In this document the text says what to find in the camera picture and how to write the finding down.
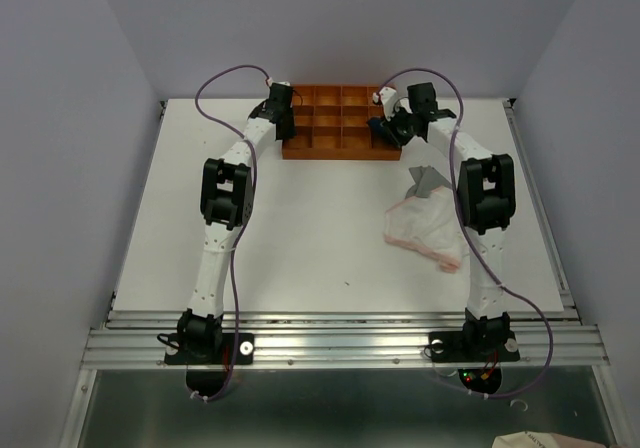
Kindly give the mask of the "navy blue underwear white trim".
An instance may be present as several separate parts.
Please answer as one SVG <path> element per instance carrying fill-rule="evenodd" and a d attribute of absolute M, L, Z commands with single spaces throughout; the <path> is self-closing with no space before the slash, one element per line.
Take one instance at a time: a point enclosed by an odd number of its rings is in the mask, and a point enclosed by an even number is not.
<path fill-rule="evenodd" d="M 383 117 L 371 117 L 367 120 L 367 125 L 373 135 L 390 143 L 389 132 Z"/>

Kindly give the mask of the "white pink grey underwear pile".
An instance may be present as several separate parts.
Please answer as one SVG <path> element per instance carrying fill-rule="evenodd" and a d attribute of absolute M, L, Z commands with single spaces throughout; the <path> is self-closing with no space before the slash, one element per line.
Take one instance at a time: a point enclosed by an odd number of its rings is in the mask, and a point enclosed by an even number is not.
<path fill-rule="evenodd" d="M 385 212 L 384 241 L 417 252 L 457 272 L 468 254 L 455 213 L 452 190 L 438 187 L 426 198 L 411 196 Z"/>

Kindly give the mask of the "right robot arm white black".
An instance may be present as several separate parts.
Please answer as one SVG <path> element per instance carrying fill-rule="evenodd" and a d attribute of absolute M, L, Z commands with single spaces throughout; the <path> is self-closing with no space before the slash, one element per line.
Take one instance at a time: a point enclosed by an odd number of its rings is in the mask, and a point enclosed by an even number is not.
<path fill-rule="evenodd" d="M 383 86 L 371 96 L 383 110 L 381 130 L 401 148 L 421 138 L 447 160 L 456 215 L 470 249 L 469 296 L 462 328 L 435 332 L 427 349 L 439 363 L 483 361 L 515 339 L 500 281 L 505 231 L 515 214 L 515 168 L 508 154 L 494 154 L 461 131 L 464 108 L 438 105 L 431 83 L 411 85 L 408 105 Z"/>

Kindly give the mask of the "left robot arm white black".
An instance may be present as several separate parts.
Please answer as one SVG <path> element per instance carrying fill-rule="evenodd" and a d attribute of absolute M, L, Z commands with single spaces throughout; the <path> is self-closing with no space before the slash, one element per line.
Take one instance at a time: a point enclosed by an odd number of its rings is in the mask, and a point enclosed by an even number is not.
<path fill-rule="evenodd" d="M 293 97 L 289 83 L 271 81 L 269 96 L 249 114 L 239 141 L 203 165 L 203 254 L 191 299 L 177 325 L 178 347 L 199 361 L 213 361 L 222 352 L 224 290 L 232 253 L 252 214 L 257 159 L 269 144 L 295 134 Z"/>

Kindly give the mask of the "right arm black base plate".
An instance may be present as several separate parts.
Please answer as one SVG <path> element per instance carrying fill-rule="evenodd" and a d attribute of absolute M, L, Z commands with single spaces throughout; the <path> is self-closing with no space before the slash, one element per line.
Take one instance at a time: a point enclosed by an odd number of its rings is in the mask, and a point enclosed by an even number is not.
<path fill-rule="evenodd" d="M 436 331 L 429 334 L 429 341 L 424 348 L 425 354 L 434 363 L 458 363 L 471 365 L 493 361 L 497 356 L 498 362 L 518 362 L 520 352 L 510 352 L 504 344 L 490 342 L 486 344 L 472 344 L 464 339 L 461 331 Z"/>

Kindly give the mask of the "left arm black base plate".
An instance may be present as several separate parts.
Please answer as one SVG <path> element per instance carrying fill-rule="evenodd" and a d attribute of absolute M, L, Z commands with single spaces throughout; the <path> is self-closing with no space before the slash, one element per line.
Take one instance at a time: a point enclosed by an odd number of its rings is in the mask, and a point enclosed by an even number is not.
<path fill-rule="evenodd" d="M 253 363 L 255 336 L 253 333 L 240 332 L 238 343 L 235 334 L 223 332 L 218 347 L 203 347 L 197 343 L 184 344 L 177 334 L 160 333 L 157 339 L 164 345 L 163 363 L 169 366 L 223 366 L 229 368 L 232 351 L 237 349 L 235 365 L 247 366 Z"/>

